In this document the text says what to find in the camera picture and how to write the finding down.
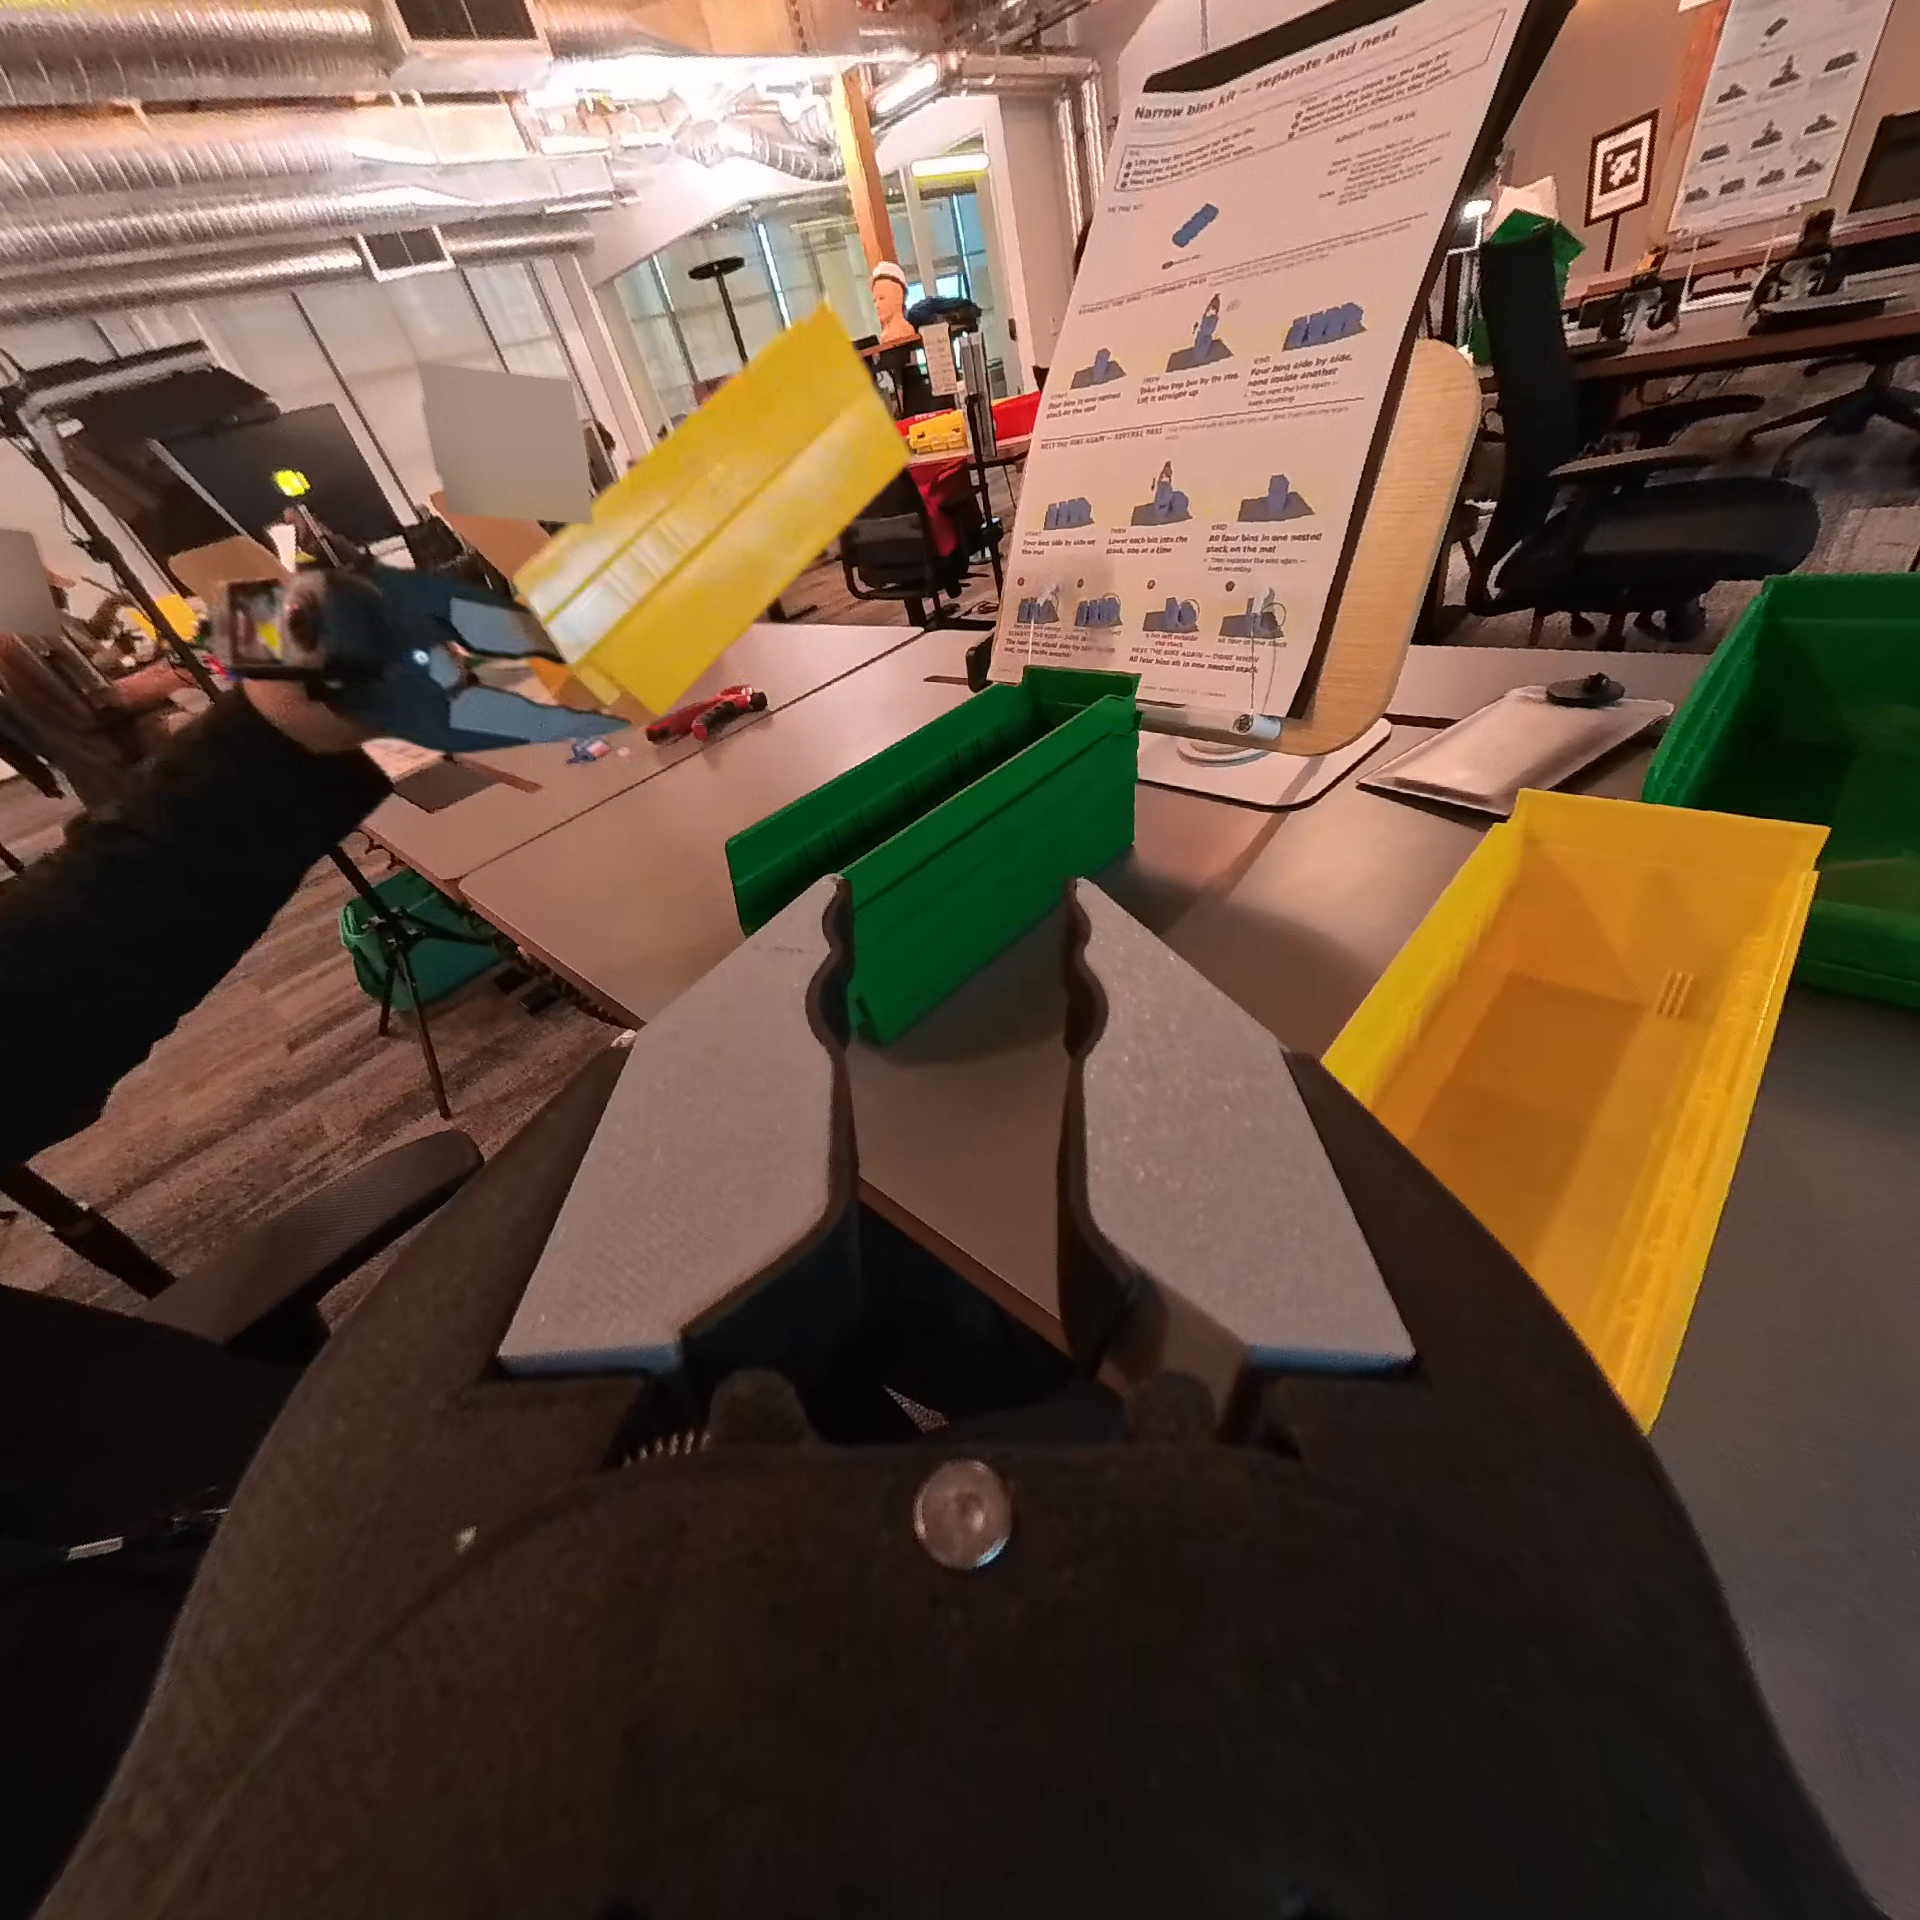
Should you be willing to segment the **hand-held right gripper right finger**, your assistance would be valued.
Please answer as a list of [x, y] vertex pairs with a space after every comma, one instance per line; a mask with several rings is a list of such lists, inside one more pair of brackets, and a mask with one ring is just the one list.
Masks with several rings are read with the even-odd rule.
[[1063, 900], [1060, 1318], [1087, 1374], [1401, 1374], [1286, 1049], [1102, 886]]

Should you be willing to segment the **black floor lamp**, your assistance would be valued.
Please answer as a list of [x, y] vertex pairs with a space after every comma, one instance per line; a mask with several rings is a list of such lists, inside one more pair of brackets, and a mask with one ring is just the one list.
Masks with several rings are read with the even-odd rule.
[[711, 300], [723, 345], [732, 349], [726, 368], [745, 368], [787, 328], [787, 315], [763, 260], [743, 254], [702, 258], [688, 281]]

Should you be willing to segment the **green narrow bin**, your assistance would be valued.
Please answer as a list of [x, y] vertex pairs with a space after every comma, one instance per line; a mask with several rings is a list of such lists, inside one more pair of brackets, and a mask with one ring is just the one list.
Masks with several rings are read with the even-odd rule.
[[[1119, 672], [1025, 667], [1013, 685], [1036, 685], [1046, 699], [1087, 701], [1117, 678], [1134, 684], [1137, 704], [1137, 676]], [[1007, 715], [1011, 699], [995, 692], [1000, 685], [968, 694], [896, 745], [728, 837], [726, 873], [741, 929], [755, 932], [899, 828], [907, 803], [924, 801], [949, 768], [947, 753], [980, 745], [989, 724]]]
[[1067, 881], [1136, 842], [1137, 706], [1128, 678], [1087, 701], [1000, 685], [1007, 715], [903, 824], [839, 876], [852, 917], [847, 1017], [873, 1044], [901, 1041], [1038, 925]]

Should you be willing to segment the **wooden board stand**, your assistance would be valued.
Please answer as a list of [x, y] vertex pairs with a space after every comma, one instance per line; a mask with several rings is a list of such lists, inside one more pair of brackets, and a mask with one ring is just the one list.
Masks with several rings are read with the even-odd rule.
[[1137, 733], [1137, 781], [1263, 812], [1302, 810], [1380, 755], [1384, 708], [1447, 571], [1455, 517], [1480, 427], [1480, 386], [1462, 349], [1413, 345], [1375, 486], [1358, 528], [1328, 636], [1295, 690], [1297, 710], [1272, 753], [1229, 753], [1156, 731]]

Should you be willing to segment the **green wide bin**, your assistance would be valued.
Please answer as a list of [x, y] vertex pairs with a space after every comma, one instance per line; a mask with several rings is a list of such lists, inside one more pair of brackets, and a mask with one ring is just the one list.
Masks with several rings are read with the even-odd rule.
[[1767, 581], [1640, 801], [1825, 828], [1795, 981], [1917, 1009], [1917, 576]]

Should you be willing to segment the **black office chair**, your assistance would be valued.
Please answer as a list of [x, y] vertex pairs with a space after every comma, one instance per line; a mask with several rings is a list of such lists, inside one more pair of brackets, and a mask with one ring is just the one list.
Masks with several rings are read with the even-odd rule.
[[901, 606], [918, 630], [988, 633], [997, 611], [967, 602], [977, 561], [1000, 561], [1003, 530], [961, 459], [909, 465], [847, 523], [836, 555], [859, 603]]
[[1462, 606], [1476, 617], [1601, 617], [1605, 648], [1637, 620], [1697, 630], [1716, 586], [1760, 586], [1814, 552], [1814, 497], [1790, 480], [1711, 474], [1676, 442], [1590, 452], [1542, 241], [1478, 251], [1478, 314], [1501, 450], [1494, 507]]

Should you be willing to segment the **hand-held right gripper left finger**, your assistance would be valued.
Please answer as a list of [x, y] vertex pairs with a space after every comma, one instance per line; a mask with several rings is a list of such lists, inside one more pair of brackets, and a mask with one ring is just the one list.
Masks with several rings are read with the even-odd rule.
[[505, 1376], [824, 1376], [859, 1316], [852, 904], [811, 882], [637, 1032]]

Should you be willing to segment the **green storage crate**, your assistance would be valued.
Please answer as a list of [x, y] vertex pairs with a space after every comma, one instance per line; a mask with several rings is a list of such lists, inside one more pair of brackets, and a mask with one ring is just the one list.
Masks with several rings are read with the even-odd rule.
[[509, 961], [509, 945], [468, 908], [413, 870], [373, 884], [377, 906], [344, 900], [339, 938], [375, 1009], [411, 1014]]

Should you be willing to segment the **yellow narrow bin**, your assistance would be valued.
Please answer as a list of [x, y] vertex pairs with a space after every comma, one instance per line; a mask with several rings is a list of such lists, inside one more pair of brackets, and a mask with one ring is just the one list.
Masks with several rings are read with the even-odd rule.
[[597, 704], [665, 714], [905, 468], [865, 361], [821, 306], [512, 581]]

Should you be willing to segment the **printed instruction board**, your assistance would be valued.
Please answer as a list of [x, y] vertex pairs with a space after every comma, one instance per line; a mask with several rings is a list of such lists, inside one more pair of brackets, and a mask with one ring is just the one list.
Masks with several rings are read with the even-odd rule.
[[991, 678], [1286, 715], [1325, 650], [1468, 188], [1560, 4], [1231, 4], [1111, 134]]

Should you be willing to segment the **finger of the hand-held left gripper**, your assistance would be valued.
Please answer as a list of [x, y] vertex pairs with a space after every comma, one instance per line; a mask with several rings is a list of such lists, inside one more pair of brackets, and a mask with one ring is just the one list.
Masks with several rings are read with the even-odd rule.
[[425, 723], [425, 747], [444, 755], [503, 753], [615, 737], [630, 723], [611, 710], [541, 704], [505, 688], [471, 684], [451, 692]]
[[472, 656], [563, 661], [559, 648], [536, 614], [476, 584], [438, 574], [401, 574], [399, 602], [446, 626]]

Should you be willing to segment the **black flat panel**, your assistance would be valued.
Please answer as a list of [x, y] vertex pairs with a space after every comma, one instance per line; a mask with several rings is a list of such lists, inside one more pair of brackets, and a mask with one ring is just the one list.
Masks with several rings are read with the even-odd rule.
[[356, 546], [405, 528], [348, 420], [325, 403], [172, 438], [85, 424], [61, 448], [73, 478], [156, 563], [228, 537], [262, 541], [288, 509]]

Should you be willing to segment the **person's left forearm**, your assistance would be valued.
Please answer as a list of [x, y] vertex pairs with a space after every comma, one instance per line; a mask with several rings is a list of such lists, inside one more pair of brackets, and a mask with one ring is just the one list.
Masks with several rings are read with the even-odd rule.
[[367, 739], [291, 681], [247, 681], [5, 884], [6, 1168], [96, 1123], [389, 797]]

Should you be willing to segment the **silver ventilation duct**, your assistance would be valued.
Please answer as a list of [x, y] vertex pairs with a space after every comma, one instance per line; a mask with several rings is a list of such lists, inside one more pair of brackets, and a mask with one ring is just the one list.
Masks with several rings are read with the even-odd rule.
[[5, 107], [331, 98], [384, 89], [396, 62], [375, 4], [1, 4]]
[[598, 141], [540, 152], [500, 101], [5, 110], [5, 273], [615, 198]]

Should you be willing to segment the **red hand tool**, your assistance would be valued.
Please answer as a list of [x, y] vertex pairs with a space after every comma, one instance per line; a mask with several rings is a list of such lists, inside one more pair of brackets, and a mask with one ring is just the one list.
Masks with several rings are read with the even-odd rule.
[[657, 720], [644, 726], [641, 737], [654, 745], [665, 745], [684, 739], [707, 742], [711, 737], [732, 726], [733, 723], [757, 714], [765, 714], [768, 706], [771, 701], [763, 688], [741, 681], [720, 690], [711, 690], [700, 699], [693, 699], [679, 708], [662, 714]]

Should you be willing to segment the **computer monitor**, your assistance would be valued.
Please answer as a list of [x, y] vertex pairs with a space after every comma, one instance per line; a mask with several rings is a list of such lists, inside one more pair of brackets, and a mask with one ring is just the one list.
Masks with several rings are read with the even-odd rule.
[[1920, 112], [1892, 112], [1877, 125], [1848, 212], [1884, 212], [1917, 204]]

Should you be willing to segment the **wall poster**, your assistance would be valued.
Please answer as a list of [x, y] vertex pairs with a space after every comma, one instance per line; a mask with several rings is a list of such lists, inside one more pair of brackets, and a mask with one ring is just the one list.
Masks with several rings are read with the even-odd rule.
[[1670, 236], [1783, 220], [1833, 195], [1891, 2], [1733, 2], [1684, 149]]

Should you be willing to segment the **yellow wide bin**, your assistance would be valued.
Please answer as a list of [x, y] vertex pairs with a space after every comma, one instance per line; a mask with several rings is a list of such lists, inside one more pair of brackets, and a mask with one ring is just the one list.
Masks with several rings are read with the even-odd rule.
[[1654, 1427], [1829, 829], [1521, 792], [1324, 1068]]

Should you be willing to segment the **square marker tag sign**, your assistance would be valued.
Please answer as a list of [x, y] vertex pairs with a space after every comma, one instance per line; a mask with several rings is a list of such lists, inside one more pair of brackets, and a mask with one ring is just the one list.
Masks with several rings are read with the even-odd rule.
[[1660, 112], [1647, 110], [1593, 137], [1584, 226], [1608, 224], [1647, 204], [1656, 134]]

